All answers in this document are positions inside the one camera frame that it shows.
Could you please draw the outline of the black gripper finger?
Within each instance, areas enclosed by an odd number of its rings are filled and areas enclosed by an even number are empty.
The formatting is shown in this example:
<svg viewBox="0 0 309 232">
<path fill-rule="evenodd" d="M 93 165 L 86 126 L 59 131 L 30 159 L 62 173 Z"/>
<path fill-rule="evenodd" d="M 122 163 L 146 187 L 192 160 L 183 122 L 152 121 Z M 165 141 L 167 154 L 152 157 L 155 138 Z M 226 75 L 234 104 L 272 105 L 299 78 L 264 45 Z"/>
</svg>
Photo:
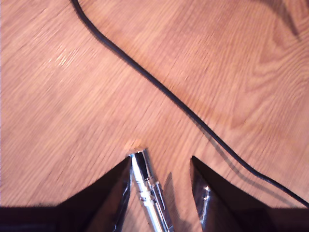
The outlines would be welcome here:
<svg viewBox="0 0 309 232">
<path fill-rule="evenodd" d="M 230 184 L 195 156 L 190 159 L 190 177 L 202 231 L 275 231 L 267 205 Z"/>
<path fill-rule="evenodd" d="M 131 193 L 131 158 L 59 205 L 61 232 L 120 232 Z"/>
</svg>

